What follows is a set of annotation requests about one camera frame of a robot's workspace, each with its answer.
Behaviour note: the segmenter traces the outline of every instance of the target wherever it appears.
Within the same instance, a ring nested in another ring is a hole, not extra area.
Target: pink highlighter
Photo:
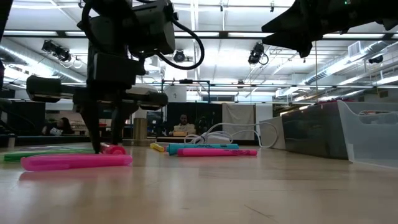
[[[21,164],[27,171],[66,170],[90,167],[128,166],[129,155],[56,154],[23,157]]]
[[[257,150],[237,150],[237,149],[179,149],[179,156],[256,156]]]
[[[126,150],[122,146],[101,143],[101,152],[108,155],[126,155]]]

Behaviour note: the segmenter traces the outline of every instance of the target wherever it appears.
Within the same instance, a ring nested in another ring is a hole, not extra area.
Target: yellow highlighter
[[[158,144],[156,144],[156,143],[151,143],[151,144],[149,145],[149,147],[150,147],[151,149],[156,149],[156,150],[158,150],[159,152],[165,152],[164,147],[162,147],[162,146],[160,146],[160,145],[158,145]]]

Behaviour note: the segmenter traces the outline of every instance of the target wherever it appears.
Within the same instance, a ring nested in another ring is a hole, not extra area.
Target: clear plastic bin
[[[351,162],[398,168],[398,103],[338,101]]]

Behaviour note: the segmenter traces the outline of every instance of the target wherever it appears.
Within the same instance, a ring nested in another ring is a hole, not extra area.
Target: table surface
[[[132,167],[24,172],[0,164],[0,223],[397,223],[398,171],[262,149]]]

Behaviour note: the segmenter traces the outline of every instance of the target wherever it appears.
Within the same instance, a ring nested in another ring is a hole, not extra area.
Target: green highlighter
[[[19,162],[23,157],[49,154],[94,154],[92,149],[57,149],[40,151],[17,151],[0,154],[0,162]]]

